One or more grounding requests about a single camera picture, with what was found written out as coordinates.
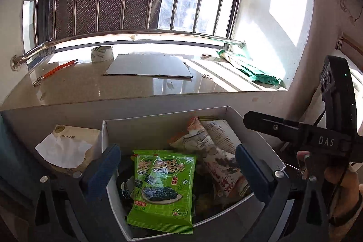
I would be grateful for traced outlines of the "tape roll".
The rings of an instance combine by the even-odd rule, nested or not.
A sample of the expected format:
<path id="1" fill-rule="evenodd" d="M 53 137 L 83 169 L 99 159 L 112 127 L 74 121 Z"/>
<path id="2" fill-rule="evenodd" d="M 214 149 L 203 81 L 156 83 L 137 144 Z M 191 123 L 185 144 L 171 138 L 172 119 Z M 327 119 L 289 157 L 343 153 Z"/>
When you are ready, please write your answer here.
<path id="1" fill-rule="evenodd" d="M 102 45 L 94 47 L 91 50 L 91 62 L 99 63 L 104 61 L 109 61 L 114 58 L 113 48 L 109 45 Z"/>

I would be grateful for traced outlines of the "steel window railing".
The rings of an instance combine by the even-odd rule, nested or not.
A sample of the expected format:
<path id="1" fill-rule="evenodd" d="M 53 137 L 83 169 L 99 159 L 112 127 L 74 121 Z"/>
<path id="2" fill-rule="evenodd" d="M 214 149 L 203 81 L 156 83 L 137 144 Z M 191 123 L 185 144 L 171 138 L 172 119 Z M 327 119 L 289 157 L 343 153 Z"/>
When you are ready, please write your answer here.
<path id="1" fill-rule="evenodd" d="M 58 51 L 114 44 L 181 44 L 229 50 L 243 47 L 236 37 L 236 23 L 242 0 L 162 0 L 157 29 L 95 32 L 53 39 L 50 36 L 51 0 L 27 0 L 29 24 L 25 49 L 10 60 L 12 70 L 35 64 Z"/>

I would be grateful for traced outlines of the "orange handled tool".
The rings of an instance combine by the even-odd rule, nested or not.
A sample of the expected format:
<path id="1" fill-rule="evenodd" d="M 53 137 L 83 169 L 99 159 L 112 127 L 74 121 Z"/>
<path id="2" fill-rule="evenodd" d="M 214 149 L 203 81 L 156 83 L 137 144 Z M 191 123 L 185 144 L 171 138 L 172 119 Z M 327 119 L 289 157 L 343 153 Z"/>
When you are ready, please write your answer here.
<path id="1" fill-rule="evenodd" d="M 69 68 L 70 66 L 73 66 L 75 64 L 78 63 L 78 59 L 76 60 L 71 60 L 67 63 L 63 63 L 61 65 L 58 65 L 57 67 L 53 68 L 52 70 L 50 70 L 49 72 L 46 72 L 45 74 L 41 75 L 40 77 L 38 77 L 34 82 L 33 82 L 33 87 L 37 87 L 39 85 L 42 84 L 42 81 L 49 78 L 50 76 L 54 75 L 56 72 L 65 69 L 65 68 Z"/>

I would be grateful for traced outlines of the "white red cartoon snack bag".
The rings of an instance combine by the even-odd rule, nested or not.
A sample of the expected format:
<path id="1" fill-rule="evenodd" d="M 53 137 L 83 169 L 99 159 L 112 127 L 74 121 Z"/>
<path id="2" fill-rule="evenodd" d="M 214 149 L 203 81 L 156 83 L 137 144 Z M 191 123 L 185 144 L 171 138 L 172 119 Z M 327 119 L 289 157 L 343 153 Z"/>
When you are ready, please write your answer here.
<path id="1" fill-rule="evenodd" d="M 239 168 L 235 154 L 217 147 L 201 124 L 202 121 L 210 120 L 210 117 L 193 117 L 184 134 L 172 139 L 170 146 L 179 151 L 197 154 L 224 196 L 244 197 L 249 191 L 249 184 Z"/>

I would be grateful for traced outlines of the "white text snack bag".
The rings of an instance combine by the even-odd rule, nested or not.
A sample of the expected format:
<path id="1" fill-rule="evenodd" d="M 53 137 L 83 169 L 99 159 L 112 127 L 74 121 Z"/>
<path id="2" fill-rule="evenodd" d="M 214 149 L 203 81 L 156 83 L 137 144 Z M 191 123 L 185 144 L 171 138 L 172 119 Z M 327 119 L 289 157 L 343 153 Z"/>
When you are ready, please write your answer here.
<path id="1" fill-rule="evenodd" d="M 241 141 L 226 120 L 202 121 L 201 124 L 217 147 L 230 154 L 235 154 Z"/>

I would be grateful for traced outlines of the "tissue pack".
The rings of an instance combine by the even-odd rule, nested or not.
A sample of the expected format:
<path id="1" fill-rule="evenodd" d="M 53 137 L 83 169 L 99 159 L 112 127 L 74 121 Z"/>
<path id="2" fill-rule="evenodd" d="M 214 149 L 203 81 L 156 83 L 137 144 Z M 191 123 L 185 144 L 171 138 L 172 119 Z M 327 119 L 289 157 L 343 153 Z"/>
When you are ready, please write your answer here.
<path id="1" fill-rule="evenodd" d="M 58 172 L 84 172 L 92 161 L 101 156 L 101 131 L 56 125 L 35 149 Z"/>

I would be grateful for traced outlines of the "grey flat board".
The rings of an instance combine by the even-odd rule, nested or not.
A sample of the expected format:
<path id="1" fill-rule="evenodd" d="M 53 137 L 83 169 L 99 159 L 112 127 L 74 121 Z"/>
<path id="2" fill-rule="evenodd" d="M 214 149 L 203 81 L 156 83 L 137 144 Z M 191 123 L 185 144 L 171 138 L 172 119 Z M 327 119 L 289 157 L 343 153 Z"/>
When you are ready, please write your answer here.
<path id="1" fill-rule="evenodd" d="M 119 54 L 105 75 L 176 77 L 189 79 L 193 75 L 176 56 L 157 54 Z"/>

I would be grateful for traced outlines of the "dark teal curtain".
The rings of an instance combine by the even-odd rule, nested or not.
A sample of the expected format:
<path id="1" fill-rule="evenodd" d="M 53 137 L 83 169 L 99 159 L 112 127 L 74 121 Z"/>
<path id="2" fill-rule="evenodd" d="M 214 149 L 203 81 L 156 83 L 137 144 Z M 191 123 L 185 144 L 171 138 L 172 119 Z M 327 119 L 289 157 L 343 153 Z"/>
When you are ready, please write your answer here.
<path id="1" fill-rule="evenodd" d="M 24 146 L 1 117 L 1 179 L 28 199 L 37 196 L 37 172 Z"/>

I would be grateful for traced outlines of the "white cardboard box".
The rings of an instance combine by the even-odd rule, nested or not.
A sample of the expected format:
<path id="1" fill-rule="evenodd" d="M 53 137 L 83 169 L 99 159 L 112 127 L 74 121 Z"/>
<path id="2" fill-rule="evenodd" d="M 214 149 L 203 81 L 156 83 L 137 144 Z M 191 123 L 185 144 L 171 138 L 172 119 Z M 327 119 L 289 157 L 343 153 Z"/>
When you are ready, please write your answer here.
<path id="1" fill-rule="evenodd" d="M 107 185 L 126 241 L 240 241 L 263 204 L 235 159 L 237 146 L 272 179 L 285 164 L 229 106 L 106 120 L 103 149 L 121 149 Z"/>

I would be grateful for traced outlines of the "green plastic bag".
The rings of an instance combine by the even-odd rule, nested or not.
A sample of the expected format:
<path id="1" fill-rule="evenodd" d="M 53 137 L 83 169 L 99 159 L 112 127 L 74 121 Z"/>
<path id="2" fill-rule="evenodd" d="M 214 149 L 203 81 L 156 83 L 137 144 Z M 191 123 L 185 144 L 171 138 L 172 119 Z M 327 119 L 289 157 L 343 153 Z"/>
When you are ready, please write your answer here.
<path id="1" fill-rule="evenodd" d="M 258 69 L 252 60 L 249 60 L 244 55 L 234 54 L 231 51 L 217 51 L 220 58 L 224 58 L 229 62 L 234 68 L 238 69 L 240 72 L 248 76 L 251 81 L 259 82 L 266 85 L 273 85 L 275 87 L 281 87 L 282 80 L 275 76 L 271 76 L 262 70 Z"/>

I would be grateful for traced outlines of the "green seaweed snack bag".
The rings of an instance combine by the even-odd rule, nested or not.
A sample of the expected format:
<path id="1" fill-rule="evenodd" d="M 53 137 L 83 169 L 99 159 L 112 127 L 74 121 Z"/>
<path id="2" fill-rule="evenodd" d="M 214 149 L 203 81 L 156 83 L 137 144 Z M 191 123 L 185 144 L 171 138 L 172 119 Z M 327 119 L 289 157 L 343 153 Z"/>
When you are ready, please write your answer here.
<path id="1" fill-rule="evenodd" d="M 196 156 L 170 150 L 134 150 L 135 180 L 129 225 L 193 234 Z"/>

